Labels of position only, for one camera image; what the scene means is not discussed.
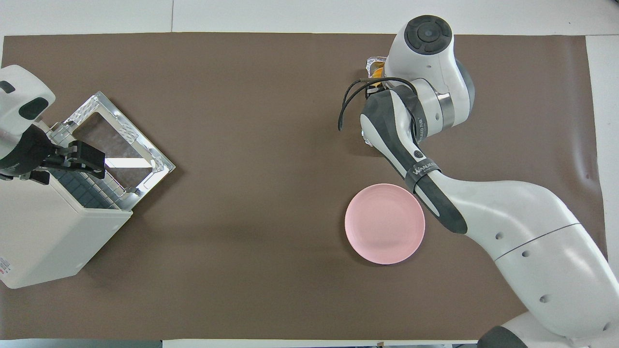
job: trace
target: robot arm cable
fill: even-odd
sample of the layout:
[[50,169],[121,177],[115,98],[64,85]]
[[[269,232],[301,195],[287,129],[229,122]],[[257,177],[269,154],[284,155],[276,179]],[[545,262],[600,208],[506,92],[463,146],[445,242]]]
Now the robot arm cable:
[[[363,84],[363,86],[359,87],[356,91],[353,92],[353,94],[348,99],[346,99],[346,97],[348,97],[348,93],[350,92],[352,87],[354,85],[356,85],[356,84],[358,84],[360,82],[364,82],[364,81],[367,81],[367,83],[365,83],[365,84]],[[350,86],[346,90],[346,93],[344,94],[344,100],[342,101],[342,109],[340,110],[340,116],[337,119],[337,130],[338,131],[341,131],[342,128],[344,127],[344,111],[346,110],[346,107],[352,101],[352,99],[357,94],[359,94],[359,92],[361,92],[362,90],[366,89],[369,85],[373,85],[373,84],[375,84],[377,82],[382,82],[382,81],[398,81],[398,82],[401,82],[401,83],[409,86],[410,89],[415,91],[415,87],[410,83],[410,81],[405,80],[405,79],[401,79],[399,77],[380,77],[378,79],[359,79],[359,80],[356,80],[355,82],[350,84]]]

